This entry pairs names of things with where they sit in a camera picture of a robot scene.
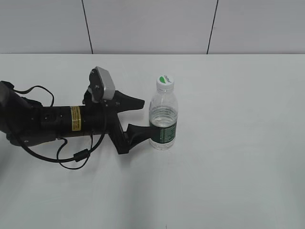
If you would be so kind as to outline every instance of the robotic arm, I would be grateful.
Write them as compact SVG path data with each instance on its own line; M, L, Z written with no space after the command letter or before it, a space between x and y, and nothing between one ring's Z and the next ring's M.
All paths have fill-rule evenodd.
M118 113L142 109L144 100L116 91L107 70L100 67L92 69L89 80L90 85L85 92L83 106L50 107L43 107L40 102L20 97L17 93L22 92L15 91L11 83L1 81L0 131L6 133L11 144L21 146L35 157L38 157L38 154L31 151L29 146L64 137L101 135L95 147L74 154L70 160L47 160L58 163L88 158L105 134L110 136L118 154L129 153L137 144L157 134L156 127L132 124L128 125L127 131L123 131Z

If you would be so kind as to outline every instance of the white bottle cap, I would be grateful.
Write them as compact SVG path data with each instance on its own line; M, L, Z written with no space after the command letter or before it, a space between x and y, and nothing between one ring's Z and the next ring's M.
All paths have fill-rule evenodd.
M174 79L171 75L161 75L157 78L157 89L162 91L171 91L174 86Z

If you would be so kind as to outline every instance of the white table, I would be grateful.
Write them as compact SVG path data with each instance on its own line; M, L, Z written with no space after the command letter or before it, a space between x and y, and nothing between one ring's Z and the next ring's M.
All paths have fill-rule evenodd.
M162 152L146 141L118 155L106 136L82 170L69 171L1 133L0 228L305 228L304 55L0 55L0 78L78 105L96 65L146 101L120 115L124 129L148 124L155 77L175 76L175 145ZM28 97L51 101L40 89ZM62 157L89 142L69 139ZM61 143L33 149L54 157Z

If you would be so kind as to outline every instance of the yellow label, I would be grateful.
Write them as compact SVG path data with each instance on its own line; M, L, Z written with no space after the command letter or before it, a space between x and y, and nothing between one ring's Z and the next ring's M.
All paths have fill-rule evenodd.
M81 130L81 110L79 106L71 106L72 131Z

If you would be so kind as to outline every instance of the water bottle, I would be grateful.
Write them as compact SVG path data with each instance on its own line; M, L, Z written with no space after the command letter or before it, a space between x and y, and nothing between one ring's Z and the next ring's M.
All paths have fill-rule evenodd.
M178 119L178 101L173 93L174 79L170 75L157 78L157 92L149 106L150 126L159 127L160 132L149 139L150 144L159 150L170 148L175 141Z

